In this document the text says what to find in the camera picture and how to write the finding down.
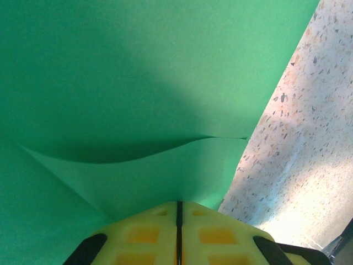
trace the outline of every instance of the black plastic piece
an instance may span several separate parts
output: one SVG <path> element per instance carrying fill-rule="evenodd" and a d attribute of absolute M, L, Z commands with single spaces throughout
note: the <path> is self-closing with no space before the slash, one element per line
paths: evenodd
<path fill-rule="evenodd" d="M 177 202 L 176 204 L 176 264 L 181 265 L 183 261 L 183 202 Z"/>
<path fill-rule="evenodd" d="M 91 265 L 107 239 L 106 234 L 97 234 L 83 240 L 63 265 Z"/>
<path fill-rule="evenodd" d="M 254 236 L 253 240 L 269 265 L 293 265 L 276 242 L 262 236 Z"/>
<path fill-rule="evenodd" d="M 277 243 L 277 245 L 283 252 L 302 256 L 311 265 L 331 265 L 328 257 L 321 251 L 279 243 Z"/>

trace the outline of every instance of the speckled surface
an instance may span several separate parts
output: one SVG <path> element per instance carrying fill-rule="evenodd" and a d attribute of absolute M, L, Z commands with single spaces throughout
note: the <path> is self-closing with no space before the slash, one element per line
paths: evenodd
<path fill-rule="evenodd" d="M 320 1 L 220 212 L 321 249 L 353 217 L 353 2 Z"/>

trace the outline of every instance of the green cardboard sheet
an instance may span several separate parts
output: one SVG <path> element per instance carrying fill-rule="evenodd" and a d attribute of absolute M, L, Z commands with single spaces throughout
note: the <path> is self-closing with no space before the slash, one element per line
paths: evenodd
<path fill-rule="evenodd" d="M 317 3 L 4 1 L 0 263 L 61 264 L 168 200 L 216 209 Z"/>

